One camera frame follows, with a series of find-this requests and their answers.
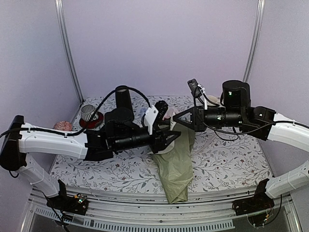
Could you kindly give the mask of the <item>green paper flower bouquet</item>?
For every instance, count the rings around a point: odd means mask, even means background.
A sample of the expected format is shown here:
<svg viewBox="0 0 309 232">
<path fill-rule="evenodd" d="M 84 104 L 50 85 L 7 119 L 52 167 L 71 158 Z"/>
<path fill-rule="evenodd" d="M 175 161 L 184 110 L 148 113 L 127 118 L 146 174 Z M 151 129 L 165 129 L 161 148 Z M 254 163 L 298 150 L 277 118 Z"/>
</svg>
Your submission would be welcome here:
<svg viewBox="0 0 309 232">
<path fill-rule="evenodd" d="M 178 112 L 176 108 L 170 107 L 163 118 L 171 120 L 169 128 L 180 131 L 180 137 L 157 154 L 148 152 L 158 168 L 159 179 L 169 204 L 188 201 L 188 185 L 194 178 L 190 153 L 195 142 L 195 132 L 173 121 L 172 117 Z"/>
</svg>

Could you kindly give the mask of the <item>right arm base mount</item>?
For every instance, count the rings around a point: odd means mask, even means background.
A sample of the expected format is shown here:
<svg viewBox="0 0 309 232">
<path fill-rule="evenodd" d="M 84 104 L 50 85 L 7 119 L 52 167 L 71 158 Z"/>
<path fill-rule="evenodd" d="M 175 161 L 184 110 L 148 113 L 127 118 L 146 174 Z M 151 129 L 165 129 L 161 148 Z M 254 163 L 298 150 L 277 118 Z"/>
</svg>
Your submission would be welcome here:
<svg viewBox="0 0 309 232">
<path fill-rule="evenodd" d="M 247 215 L 264 211 L 262 214 L 255 214 L 247 217 L 248 222 L 254 228 L 265 227 L 273 222 L 281 212 L 282 208 L 282 195 L 280 196 L 280 206 L 272 220 L 269 220 L 271 213 L 274 211 L 274 200 L 266 195 L 266 185 L 269 179 L 265 179 L 259 182 L 254 192 L 254 195 L 249 198 L 239 199 L 232 202 L 232 209 L 237 216 Z"/>
</svg>

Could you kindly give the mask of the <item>white printed ribbon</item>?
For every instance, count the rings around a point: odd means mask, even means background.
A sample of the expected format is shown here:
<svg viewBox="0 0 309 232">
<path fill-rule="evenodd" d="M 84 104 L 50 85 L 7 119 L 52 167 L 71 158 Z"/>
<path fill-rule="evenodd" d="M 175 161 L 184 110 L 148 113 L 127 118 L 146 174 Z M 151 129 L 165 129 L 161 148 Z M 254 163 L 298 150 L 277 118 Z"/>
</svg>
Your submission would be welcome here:
<svg viewBox="0 0 309 232">
<path fill-rule="evenodd" d="M 195 152 L 195 154 L 198 154 L 198 153 L 202 152 L 205 148 L 207 148 L 207 147 L 212 143 L 212 141 L 213 141 L 215 138 L 216 138 L 216 135 L 211 136 L 211 137 L 205 142 L 205 144 Z"/>
</svg>

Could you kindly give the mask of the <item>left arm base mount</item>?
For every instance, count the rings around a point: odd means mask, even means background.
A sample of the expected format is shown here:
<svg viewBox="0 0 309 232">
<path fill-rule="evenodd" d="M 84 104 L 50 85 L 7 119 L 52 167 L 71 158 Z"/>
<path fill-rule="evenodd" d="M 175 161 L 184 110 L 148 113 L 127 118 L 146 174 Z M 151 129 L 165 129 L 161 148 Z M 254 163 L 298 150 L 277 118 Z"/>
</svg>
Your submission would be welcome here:
<svg viewBox="0 0 309 232">
<path fill-rule="evenodd" d="M 58 183 L 58 195 L 55 197 L 47 197 L 46 205 L 60 211 L 85 216 L 89 205 L 87 196 L 81 193 L 77 193 L 74 196 L 68 196 L 66 185 L 61 180 L 58 180 Z"/>
</svg>

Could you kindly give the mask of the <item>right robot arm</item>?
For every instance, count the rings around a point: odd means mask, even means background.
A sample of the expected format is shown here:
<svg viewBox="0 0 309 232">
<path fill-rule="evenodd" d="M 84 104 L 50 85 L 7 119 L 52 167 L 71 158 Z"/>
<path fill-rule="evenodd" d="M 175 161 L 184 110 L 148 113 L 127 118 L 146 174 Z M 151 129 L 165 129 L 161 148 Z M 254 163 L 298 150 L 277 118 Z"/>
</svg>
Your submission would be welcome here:
<svg viewBox="0 0 309 232">
<path fill-rule="evenodd" d="M 273 109 L 252 107 L 248 83 L 240 80 L 223 82 L 219 103 L 207 97 L 205 88 L 196 79 L 187 84 L 193 99 L 203 97 L 204 103 L 176 114 L 173 116 L 175 122 L 195 132 L 210 129 L 229 135 L 249 135 L 308 152 L 309 127 Z"/>
</svg>

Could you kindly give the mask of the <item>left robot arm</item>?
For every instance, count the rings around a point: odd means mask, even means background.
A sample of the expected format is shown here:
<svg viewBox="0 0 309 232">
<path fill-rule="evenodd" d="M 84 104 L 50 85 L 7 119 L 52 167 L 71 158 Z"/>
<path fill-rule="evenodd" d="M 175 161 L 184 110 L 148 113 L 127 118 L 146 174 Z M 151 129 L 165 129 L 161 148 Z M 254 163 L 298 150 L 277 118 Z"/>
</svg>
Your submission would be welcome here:
<svg viewBox="0 0 309 232">
<path fill-rule="evenodd" d="M 144 116 L 144 126 L 140 127 L 133 122 L 132 111 L 119 107 L 105 114 L 104 126 L 100 130 L 85 130 L 81 133 L 35 127 L 25 123 L 23 116 L 16 116 L 9 130 L 2 134 L 4 140 L 0 165 L 23 175 L 60 209 L 67 210 L 72 200 L 66 195 L 65 184 L 53 179 L 30 153 L 102 161 L 128 149 L 149 146 L 156 154 L 181 135 L 179 131 L 159 127 L 164 114 L 154 106 L 149 107 Z"/>
</svg>

